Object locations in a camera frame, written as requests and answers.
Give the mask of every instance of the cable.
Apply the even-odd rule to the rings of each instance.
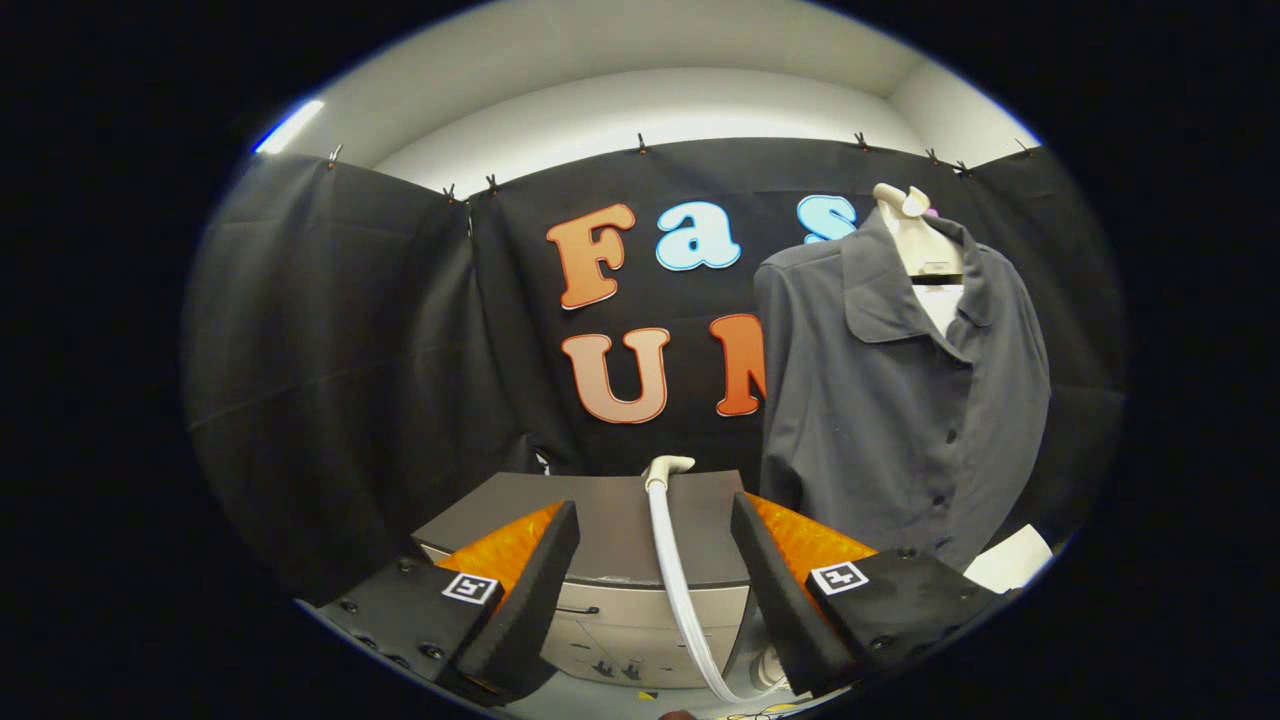
[[[653,519],[653,538],[658,548],[658,566],[662,569],[662,584],[667,591],[667,600],[671,610],[676,615],[676,625],[685,638],[689,656],[694,660],[701,673],[707,685],[719,700],[731,703],[744,703],[759,700],[777,691],[786,683],[786,676],[778,679],[769,688],[746,697],[733,694],[733,691],[724,683],[719,669],[716,667],[716,659],[707,646],[703,635],[701,623],[698,621],[698,612],[694,610],[692,597],[689,594],[689,583],[685,580],[685,569],[680,562],[680,550],[676,547],[676,533],[671,525],[671,511],[667,507],[667,478],[671,470],[682,473],[694,466],[691,457],[675,457],[664,455],[655,457],[645,470],[645,491],[649,493],[649,514]]]

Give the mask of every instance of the black backdrop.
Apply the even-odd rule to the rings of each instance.
[[[540,470],[539,455],[554,473],[600,475],[689,455],[703,470],[739,470],[754,492],[763,414],[716,411],[726,369],[709,324],[754,313],[755,269],[809,234],[801,200],[846,199],[856,225],[878,182],[925,190],[1021,273],[1053,398],[1028,489],[992,542],[1027,523],[1062,542],[1114,452],[1125,328],[1107,240],[1043,149],[961,174],[841,142],[680,142],[465,202],[340,163],[255,156],[210,224],[186,307],[188,428],[210,483],[285,588],[315,603],[494,471]],[[741,249],[728,266],[677,272],[655,256],[658,217],[694,201],[727,214]],[[635,218],[620,233],[623,263],[603,270],[617,291],[566,310],[548,229],[617,204]],[[562,341],[609,337],[611,389],[634,398],[637,363],[621,340],[646,327],[671,334],[663,411],[640,424],[593,416]]]

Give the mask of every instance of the cabinet drawer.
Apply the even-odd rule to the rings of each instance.
[[[748,587],[691,591],[694,611],[704,626],[737,625],[746,609]],[[675,629],[671,601],[660,589],[623,589],[564,583],[556,618],[600,625]]]
[[[552,620],[541,656],[561,671],[585,680],[608,679],[595,667],[617,674],[613,659],[573,620]]]
[[[581,629],[591,637],[617,667],[613,676],[591,678],[602,683],[631,685],[637,688],[703,688],[703,679],[689,650],[684,647],[680,630],[660,630],[654,628],[631,628],[581,623]],[[710,647],[716,669],[723,673],[728,656],[733,650],[739,628],[703,628],[707,644]]]

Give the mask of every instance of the letter cutout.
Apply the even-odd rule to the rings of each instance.
[[[804,242],[826,242],[840,240],[854,232],[854,220],[858,213],[844,197],[835,195],[810,195],[796,205],[796,217],[812,234],[805,236]]]
[[[662,328],[641,328],[622,336],[622,345],[635,351],[636,365],[640,368],[640,397],[631,401],[618,400],[609,389],[604,354],[613,347],[613,341],[608,337],[573,336],[561,343],[561,350],[573,363],[577,397],[588,413],[605,423],[639,425],[653,420],[667,407],[667,374],[662,364],[662,348],[668,342],[671,333]]]
[[[726,418],[750,415],[760,407],[750,383],[764,397],[764,329],[755,315],[724,315],[712,322],[712,334],[724,347],[724,400],[716,411]]]
[[[692,219],[687,228],[680,227]],[[698,265],[728,268],[742,247],[728,232],[728,215],[719,205],[685,202],[658,218],[658,229],[669,231],[658,241],[658,263],[668,270],[692,270]]]
[[[623,249],[618,231],[608,225],[628,231],[635,224],[636,217],[631,209],[618,204],[547,231],[547,241],[554,242],[559,249],[561,268],[564,270],[561,307],[575,310],[613,297],[618,291],[618,281],[600,273],[600,261],[617,270],[622,266]],[[591,240],[591,232],[596,228],[604,228],[599,241]]]

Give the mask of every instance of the gray button-up shirt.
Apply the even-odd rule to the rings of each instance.
[[[755,274],[764,327],[760,495],[874,550],[964,570],[1021,493],[1048,413],[1039,323],[1000,252],[963,246],[946,334],[920,306],[879,210]]]

